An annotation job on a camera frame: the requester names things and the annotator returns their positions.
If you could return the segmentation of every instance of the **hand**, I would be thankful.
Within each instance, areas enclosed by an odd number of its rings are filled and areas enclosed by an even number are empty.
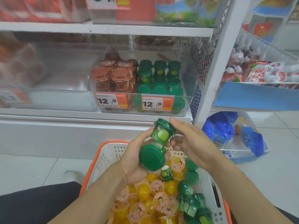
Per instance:
[[[184,152],[196,165],[211,172],[217,158],[225,157],[209,137],[198,127],[170,117],[169,122],[177,129],[177,134],[170,139],[175,151]]]
[[[147,140],[145,142],[145,140],[151,136],[153,131],[154,131],[154,128],[149,128],[147,131],[142,132],[135,139],[133,139],[129,143],[124,155],[121,158],[121,166],[128,178],[128,184],[137,183],[137,182],[141,181],[142,179],[144,179],[150,173],[160,173],[161,172],[161,170],[158,170],[156,172],[150,172],[150,171],[147,171],[141,165],[139,165],[140,149],[142,146],[153,142],[153,139]],[[170,158],[170,152],[167,151],[164,156],[165,156],[165,160],[167,161]]]

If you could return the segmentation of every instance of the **person's right hand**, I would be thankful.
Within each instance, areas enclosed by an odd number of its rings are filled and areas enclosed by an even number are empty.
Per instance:
[[[225,157],[209,137],[198,127],[170,117],[169,122],[177,129],[177,134],[170,139],[175,151],[184,152],[196,165],[211,172],[213,165]]]

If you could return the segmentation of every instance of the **price tag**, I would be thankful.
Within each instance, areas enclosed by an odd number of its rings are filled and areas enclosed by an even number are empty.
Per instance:
[[[0,90],[0,98],[5,103],[31,104],[29,98],[21,90]]]
[[[97,93],[95,97],[100,107],[128,108],[125,93]]]
[[[174,96],[142,94],[142,110],[171,111]]]
[[[129,0],[86,0],[88,9],[130,9]]]

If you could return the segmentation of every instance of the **dark pants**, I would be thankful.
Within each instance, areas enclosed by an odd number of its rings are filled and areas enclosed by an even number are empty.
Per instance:
[[[80,189],[69,182],[0,196],[0,224],[46,224],[78,198]]]

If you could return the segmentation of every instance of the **metal mesh panel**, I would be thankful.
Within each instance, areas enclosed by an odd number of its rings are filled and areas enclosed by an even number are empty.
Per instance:
[[[202,97],[202,90],[205,86],[207,74],[209,72],[212,59],[214,56],[215,47],[218,42],[219,35],[221,33],[221,30],[223,28],[226,13],[229,7],[231,0],[223,0],[222,6],[220,9],[224,9],[222,17],[218,20],[219,25],[214,30],[213,36],[210,38],[204,38],[204,37],[196,37],[194,38],[194,45],[191,49],[191,58],[194,61],[194,64],[197,68],[197,73],[199,75],[198,77],[198,86],[195,93],[195,96],[191,102],[191,112],[192,117],[195,118],[198,106],[200,103],[200,99]]]

